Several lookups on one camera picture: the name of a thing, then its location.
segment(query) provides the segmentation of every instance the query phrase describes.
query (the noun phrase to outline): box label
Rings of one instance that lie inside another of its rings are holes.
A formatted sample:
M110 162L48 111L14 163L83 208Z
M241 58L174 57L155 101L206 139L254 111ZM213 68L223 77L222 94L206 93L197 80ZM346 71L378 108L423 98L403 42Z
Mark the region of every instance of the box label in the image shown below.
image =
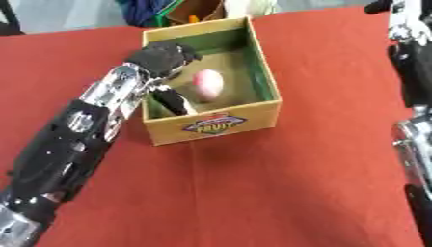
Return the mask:
M227 129L243 124L247 119L229 116L228 114L214 114L204 120L196 121L183 128L184 131L192 131L202 134L218 135Z

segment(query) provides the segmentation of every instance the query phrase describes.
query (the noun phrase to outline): red table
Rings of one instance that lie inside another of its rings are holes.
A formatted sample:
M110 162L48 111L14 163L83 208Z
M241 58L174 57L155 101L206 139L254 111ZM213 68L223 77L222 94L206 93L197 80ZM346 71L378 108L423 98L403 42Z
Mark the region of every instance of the red table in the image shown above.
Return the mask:
M256 19L278 126L155 148L136 114L40 246L420 246L391 147L408 112L387 22L360 8ZM1 38L2 172L140 42L128 27Z

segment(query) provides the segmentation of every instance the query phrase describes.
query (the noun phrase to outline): ball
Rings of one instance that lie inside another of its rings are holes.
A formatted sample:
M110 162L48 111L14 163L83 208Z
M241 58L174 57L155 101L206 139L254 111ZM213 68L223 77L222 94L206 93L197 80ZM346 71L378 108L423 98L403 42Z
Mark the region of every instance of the ball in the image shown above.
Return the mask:
M202 70L194 75L195 91L203 101L212 101L224 89L224 78L221 73L212 69Z

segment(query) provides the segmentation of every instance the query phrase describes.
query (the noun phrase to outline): fruit box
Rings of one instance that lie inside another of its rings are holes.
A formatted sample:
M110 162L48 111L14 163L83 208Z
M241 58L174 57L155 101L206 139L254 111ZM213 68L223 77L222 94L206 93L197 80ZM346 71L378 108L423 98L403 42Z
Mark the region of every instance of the fruit box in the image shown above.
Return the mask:
M223 19L144 32L143 46L174 41L194 47L202 60L167 82L199 112L174 116L148 95L143 121L154 145L163 145L274 127L282 104L275 79L262 53L250 18ZM214 69L224 77L224 89L209 103L194 93L193 75Z

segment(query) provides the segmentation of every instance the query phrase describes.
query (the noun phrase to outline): robotic hand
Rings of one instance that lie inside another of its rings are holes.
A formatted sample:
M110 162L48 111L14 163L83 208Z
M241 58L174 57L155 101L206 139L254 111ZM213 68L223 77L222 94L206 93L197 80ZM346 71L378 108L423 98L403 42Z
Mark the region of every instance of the robotic hand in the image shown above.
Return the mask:
M413 117L396 123L393 145L407 176L405 193L427 247L432 246L432 1L379 0L368 14L390 11L389 57Z
M113 68L48 123L13 164L0 198L0 247L36 244L61 204L95 172L143 97L154 92L177 115L196 113L162 83L201 57L185 45L156 42Z

